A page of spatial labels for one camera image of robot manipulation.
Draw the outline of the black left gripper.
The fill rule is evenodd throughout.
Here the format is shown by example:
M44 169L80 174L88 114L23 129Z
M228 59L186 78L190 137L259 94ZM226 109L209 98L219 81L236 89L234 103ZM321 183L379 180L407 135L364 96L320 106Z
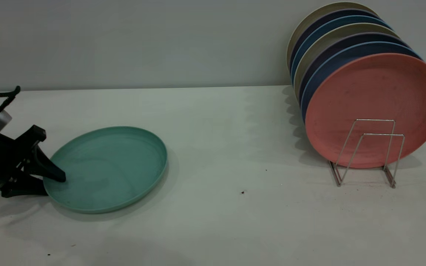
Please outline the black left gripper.
M38 146L45 139L46 131L36 125L16 139L0 133L2 197L48 196L43 181L32 175L47 177L60 183L66 181L65 172L52 163Z

